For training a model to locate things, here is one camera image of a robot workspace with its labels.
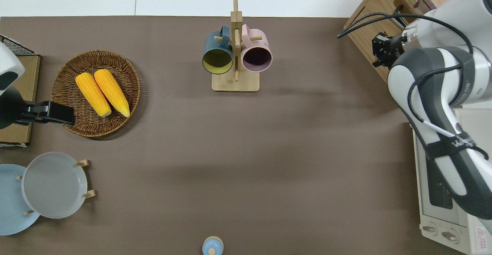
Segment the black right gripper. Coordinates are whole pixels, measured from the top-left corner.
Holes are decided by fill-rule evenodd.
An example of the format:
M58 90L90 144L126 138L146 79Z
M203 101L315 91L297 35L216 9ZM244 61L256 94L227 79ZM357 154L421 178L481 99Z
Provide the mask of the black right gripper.
M386 33L378 33L371 40L372 48L384 48L384 51L374 51L375 61L372 62L374 68L391 67L395 61L405 52L404 43L407 36L390 37Z

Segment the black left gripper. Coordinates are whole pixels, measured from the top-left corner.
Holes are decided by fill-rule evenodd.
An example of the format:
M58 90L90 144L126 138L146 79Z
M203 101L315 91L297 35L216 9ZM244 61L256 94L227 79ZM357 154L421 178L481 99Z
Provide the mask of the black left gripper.
M76 122L74 108L56 103L46 102L45 119L40 118L39 113L44 112L42 103L26 101L14 87L9 87L0 98L0 129L12 124L27 126L31 122L61 123L73 126Z

